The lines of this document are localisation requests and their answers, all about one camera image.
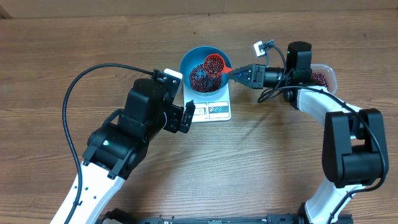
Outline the red scoop with blue handle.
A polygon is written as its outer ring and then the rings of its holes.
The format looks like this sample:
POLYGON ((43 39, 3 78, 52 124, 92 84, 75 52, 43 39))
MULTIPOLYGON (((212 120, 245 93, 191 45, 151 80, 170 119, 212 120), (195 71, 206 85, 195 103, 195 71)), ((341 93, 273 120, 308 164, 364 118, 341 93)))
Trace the red scoop with blue handle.
POLYGON ((233 70, 226 66, 225 60, 219 54, 208 55, 203 63, 203 69, 209 77, 218 77, 233 70))

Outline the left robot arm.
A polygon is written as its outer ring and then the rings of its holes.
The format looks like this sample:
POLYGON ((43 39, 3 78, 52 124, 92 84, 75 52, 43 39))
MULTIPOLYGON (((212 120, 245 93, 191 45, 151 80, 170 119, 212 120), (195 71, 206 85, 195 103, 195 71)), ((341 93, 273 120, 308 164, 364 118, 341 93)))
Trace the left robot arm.
POLYGON ((194 103, 173 104, 182 80, 181 73, 167 68, 134 82, 125 106, 112 112, 88 138, 80 171, 52 223, 95 223, 161 129, 189 131, 194 103))

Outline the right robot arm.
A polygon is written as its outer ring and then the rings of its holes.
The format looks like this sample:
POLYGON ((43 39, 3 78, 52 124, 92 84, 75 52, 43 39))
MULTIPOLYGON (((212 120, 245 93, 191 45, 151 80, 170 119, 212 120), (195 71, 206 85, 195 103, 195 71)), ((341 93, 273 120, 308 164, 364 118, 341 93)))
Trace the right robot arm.
POLYGON ((324 127, 322 168, 325 178, 298 214, 268 215, 265 223, 352 223, 341 211, 358 193, 381 187, 389 169, 382 113, 361 109, 328 91, 313 78, 312 46, 291 42, 281 56, 283 66, 251 64, 228 72, 230 79, 262 89, 258 103, 283 93, 296 110, 313 116, 324 127))

